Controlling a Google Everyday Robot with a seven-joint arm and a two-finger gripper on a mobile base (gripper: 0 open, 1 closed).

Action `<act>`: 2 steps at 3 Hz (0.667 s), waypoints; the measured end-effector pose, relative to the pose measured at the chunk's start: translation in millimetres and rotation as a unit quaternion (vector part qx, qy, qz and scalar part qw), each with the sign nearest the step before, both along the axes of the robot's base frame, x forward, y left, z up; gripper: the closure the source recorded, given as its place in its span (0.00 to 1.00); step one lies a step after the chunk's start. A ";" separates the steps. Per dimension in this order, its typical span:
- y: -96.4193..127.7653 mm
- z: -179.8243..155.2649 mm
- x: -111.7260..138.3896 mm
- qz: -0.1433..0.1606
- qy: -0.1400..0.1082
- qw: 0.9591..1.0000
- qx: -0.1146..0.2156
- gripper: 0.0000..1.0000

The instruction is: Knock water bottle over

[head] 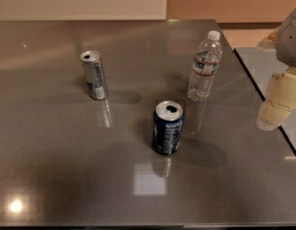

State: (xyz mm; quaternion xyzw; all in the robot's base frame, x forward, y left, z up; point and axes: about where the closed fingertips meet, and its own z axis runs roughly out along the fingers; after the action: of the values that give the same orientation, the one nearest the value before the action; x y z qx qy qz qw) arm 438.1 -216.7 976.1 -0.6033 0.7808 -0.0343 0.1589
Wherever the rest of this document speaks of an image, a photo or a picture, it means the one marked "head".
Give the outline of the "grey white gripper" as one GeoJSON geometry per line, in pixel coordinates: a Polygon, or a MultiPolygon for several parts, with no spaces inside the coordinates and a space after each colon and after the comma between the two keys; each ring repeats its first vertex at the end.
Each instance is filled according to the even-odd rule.
{"type": "Polygon", "coordinates": [[[264,131],[274,130],[284,123],[296,108],[296,7],[282,23],[259,43],[258,47],[275,50],[278,61],[290,66],[283,73],[274,73],[267,85],[257,126],[264,131]]]}

